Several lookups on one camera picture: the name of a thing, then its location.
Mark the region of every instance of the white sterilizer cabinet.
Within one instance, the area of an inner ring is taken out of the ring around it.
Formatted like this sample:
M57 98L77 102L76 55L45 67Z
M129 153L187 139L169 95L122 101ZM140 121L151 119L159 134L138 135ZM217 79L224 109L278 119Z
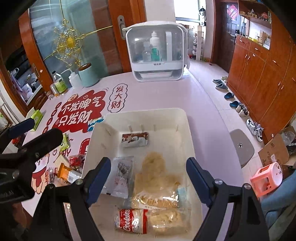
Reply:
M189 68L187 30L165 21L137 23L126 30L126 43L134 77L138 81L178 80Z

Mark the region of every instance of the white packet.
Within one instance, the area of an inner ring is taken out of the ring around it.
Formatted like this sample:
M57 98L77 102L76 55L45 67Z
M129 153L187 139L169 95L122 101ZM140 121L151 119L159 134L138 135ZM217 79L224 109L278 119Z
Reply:
M128 198L128 186L133 169L133 156L116 157L111 162L111 171L101 191L114 197Z

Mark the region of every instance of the white bottle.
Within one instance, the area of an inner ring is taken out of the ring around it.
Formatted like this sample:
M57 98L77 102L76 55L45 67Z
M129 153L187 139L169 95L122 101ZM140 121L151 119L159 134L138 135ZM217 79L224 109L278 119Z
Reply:
M144 42L144 51L142 52L144 62L151 62L150 43Z
M69 81L70 81L73 89L82 89L83 88L80 76L78 74L76 74L75 72L72 72L70 74Z
M160 39L157 37L157 33L153 31L151 34L150 45L152 45L151 49L151 61L161 61L161 46Z

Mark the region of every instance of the screw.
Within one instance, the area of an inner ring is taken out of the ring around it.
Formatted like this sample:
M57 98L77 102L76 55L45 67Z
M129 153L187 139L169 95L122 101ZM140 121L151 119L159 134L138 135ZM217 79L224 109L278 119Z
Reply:
M80 178L75 181L76 185L81 185L82 183L83 183L83 180Z
M20 171L19 171L19 170L15 170L15 171L12 173L12 178L13 178L13 179L17 179L18 176L19 176L19 174L20 174Z
M215 179L215 183L217 185L221 185L223 183L223 181L221 179Z
M251 185L250 185L250 184L248 184L248 183L245 183L245 184L244 184L244 188L245 188L245 189L248 189L248 190L250 190L252 187L251 187Z

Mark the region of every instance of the pink stool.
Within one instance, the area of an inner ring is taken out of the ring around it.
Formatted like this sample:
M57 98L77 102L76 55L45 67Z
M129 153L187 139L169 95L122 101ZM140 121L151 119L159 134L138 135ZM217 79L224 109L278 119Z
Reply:
M282 180L283 173L277 162L260 168L250 179L257 197L261 197L276 189L281 184Z

